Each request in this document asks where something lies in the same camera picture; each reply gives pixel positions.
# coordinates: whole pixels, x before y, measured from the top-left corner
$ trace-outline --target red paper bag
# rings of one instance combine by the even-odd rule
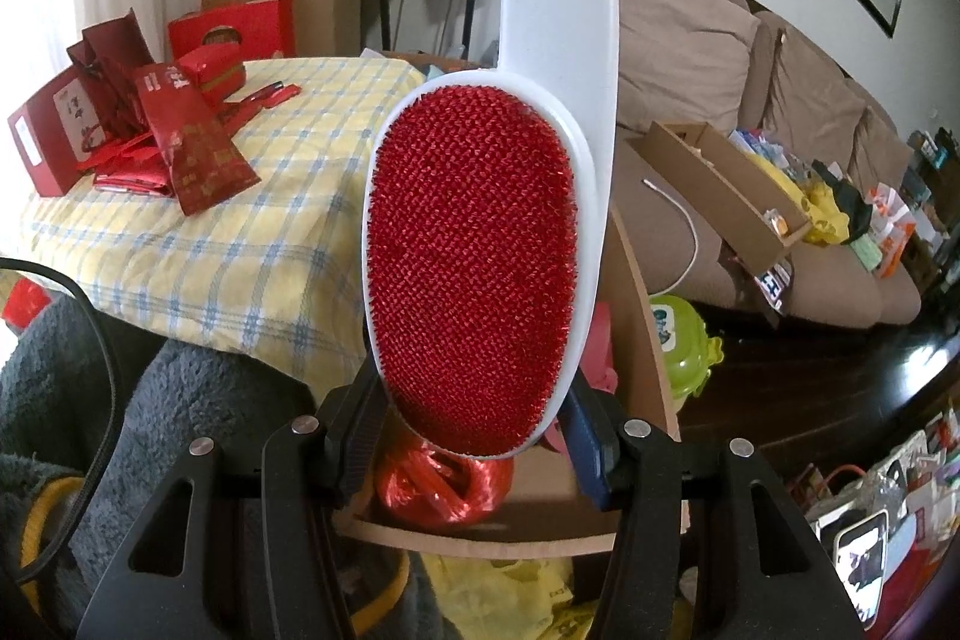
[[[240,44],[245,61],[296,57],[293,0],[218,6],[172,20],[167,31],[176,59],[202,44],[222,42]]]
[[[85,28],[83,39],[66,53],[107,135],[129,139],[140,133],[143,126],[134,109],[131,73],[154,59],[133,9],[126,17]]]
[[[184,215],[195,215],[260,181],[177,66],[145,66],[134,78]]]
[[[240,55],[240,44],[201,44],[176,64],[190,81],[200,89],[206,103],[215,112],[229,95],[247,82],[247,70]]]

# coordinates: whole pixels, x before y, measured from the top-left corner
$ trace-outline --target storage box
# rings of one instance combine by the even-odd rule
[[[75,67],[58,74],[8,120],[13,143],[41,196],[66,196],[77,165],[106,140]]]
[[[611,309],[617,397],[624,410],[679,439],[653,313],[616,208],[607,221],[597,298]],[[619,513],[594,509],[578,491],[568,458],[536,445],[515,457],[510,493],[483,523],[450,528],[448,536],[398,528],[398,522],[378,506],[370,480],[348,509],[334,514],[333,522],[340,533],[378,545],[453,557],[518,560],[611,550]]]
[[[237,1],[204,0],[203,9]],[[296,57],[355,58],[360,54],[360,0],[293,0]]]
[[[167,25],[170,47],[179,59],[203,44],[236,42],[245,61],[296,56],[293,0],[227,0]]]
[[[733,247],[753,276],[784,258],[810,228],[800,207],[705,122],[655,122],[630,144]],[[768,210],[786,220],[785,237],[763,218]]]

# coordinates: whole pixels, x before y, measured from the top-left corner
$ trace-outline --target black cable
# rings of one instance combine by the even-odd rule
[[[107,365],[107,382],[110,386],[110,415],[107,420],[107,431],[104,432],[104,437],[100,440],[97,453],[93,456],[93,462],[90,463],[90,468],[86,471],[83,485],[80,487],[76,499],[67,511],[64,522],[61,523],[53,539],[40,552],[40,555],[16,574],[14,579],[17,584],[23,585],[27,584],[27,582],[35,581],[62,551],[64,545],[66,545],[70,537],[73,536],[77,525],[80,524],[80,518],[82,518],[86,512],[90,500],[93,498],[93,492],[97,490],[100,479],[104,476],[107,463],[109,463],[110,458],[113,456],[113,449],[116,447],[117,438],[120,435],[120,416],[117,410],[117,377],[120,372],[116,353],[98,320],[99,314],[80,286],[65,274],[61,274],[59,271],[56,271],[56,269],[49,268],[49,266],[43,266],[42,263],[18,261],[12,258],[0,257],[0,269],[11,269],[11,271],[26,272],[27,274],[45,277],[65,287],[66,290],[70,292],[70,295],[80,304],[80,309],[83,310],[83,314],[85,314],[86,318],[90,321],[90,326],[93,328],[94,335],[96,335],[100,350],[104,354],[104,363]]]

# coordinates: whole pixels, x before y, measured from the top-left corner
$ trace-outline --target beige sofa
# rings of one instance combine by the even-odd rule
[[[675,295],[724,309],[757,306],[752,282],[714,229],[627,143],[651,121],[705,119],[725,132],[762,126],[802,158],[836,161],[861,193],[880,180],[899,186],[910,149],[883,108],[813,42],[752,1],[621,0],[620,60],[613,198],[651,292],[682,275],[693,237],[644,178],[688,209],[699,236],[696,261]],[[811,119],[822,121],[811,127]],[[902,266],[878,279],[848,247],[806,242],[791,260],[789,316],[862,329],[906,324],[920,311]]]

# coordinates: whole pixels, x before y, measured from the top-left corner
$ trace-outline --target dark wooden floor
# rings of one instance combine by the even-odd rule
[[[960,336],[938,316],[867,332],[706,311],[726,360],[680,412],[688,441],[747,437],[781,476],[811,461],[869,466],[960,379]]]

